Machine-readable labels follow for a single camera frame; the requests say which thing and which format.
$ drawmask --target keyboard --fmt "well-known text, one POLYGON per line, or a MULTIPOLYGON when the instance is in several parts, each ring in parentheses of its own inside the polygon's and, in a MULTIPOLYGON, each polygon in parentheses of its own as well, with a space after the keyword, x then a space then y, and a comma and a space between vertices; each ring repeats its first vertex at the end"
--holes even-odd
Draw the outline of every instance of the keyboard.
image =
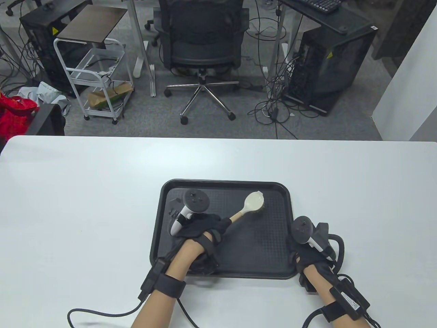
POLYGON ((306 5, 320 11, 324 14, 330 14, 338 9, 341 5, 341 0, 298 0, 306 5))

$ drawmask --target cardboard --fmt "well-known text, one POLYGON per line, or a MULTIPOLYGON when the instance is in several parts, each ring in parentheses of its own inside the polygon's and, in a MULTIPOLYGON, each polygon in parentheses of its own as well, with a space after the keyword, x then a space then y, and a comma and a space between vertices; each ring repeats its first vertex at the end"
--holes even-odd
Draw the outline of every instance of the cardboard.
MULTIPOLYGON (((133 91, 132 85, 130 83, 123 83, 114 89, 107 89, 108 96, 111 103, 115 103, 117 100, 124 98, 128 92, 133 91)), ((103 91, 91 92, 88 95, 88 103, 91 108, 101 109, 108 107, 108 102, 106 101, 105 94, 103 91)))

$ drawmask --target wooden brush handle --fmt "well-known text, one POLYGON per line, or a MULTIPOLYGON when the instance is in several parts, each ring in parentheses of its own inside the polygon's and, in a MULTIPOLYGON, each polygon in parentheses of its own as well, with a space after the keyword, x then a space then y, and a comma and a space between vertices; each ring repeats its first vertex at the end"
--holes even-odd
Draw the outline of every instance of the wooden brush handle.
POLYGON ((230 219, 231 219, 232 223, 234 223, 235 221, 240 219, 242 216, 243 216, 243 213, 238 212, 237 214, 232 215, 230 219))

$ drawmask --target computer case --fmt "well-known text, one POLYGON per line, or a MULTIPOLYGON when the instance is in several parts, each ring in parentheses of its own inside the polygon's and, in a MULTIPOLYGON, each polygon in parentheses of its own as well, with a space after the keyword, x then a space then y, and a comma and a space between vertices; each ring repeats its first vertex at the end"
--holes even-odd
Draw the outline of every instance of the computer case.
POLYGON ((284 97, 328 115, 342 91, 353 83, 377 30, 369 25, 340 35, 319 27, 303 33, 284 97))
MULTIPOLYGON (((70 95, 74 93, 55 52, 53 41, 88 4, 93 4, 92 0, 53 0, 20 18, 49 79, 46 82, 70 95)), ((90 48, 91 45, 59 43, 67 67, 76 67, 90 48)))

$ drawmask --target red cloth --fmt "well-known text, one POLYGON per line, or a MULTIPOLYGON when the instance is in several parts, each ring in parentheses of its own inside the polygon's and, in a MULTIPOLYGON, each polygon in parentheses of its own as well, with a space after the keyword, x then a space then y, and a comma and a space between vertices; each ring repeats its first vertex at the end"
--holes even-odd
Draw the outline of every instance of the red cloth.
POLYGON ((38 112, 36 102, 18 96, 7 98, 0 92, 0 138, 8 141, 13 136, 26 134, 32 123, 33 112, 38 112))

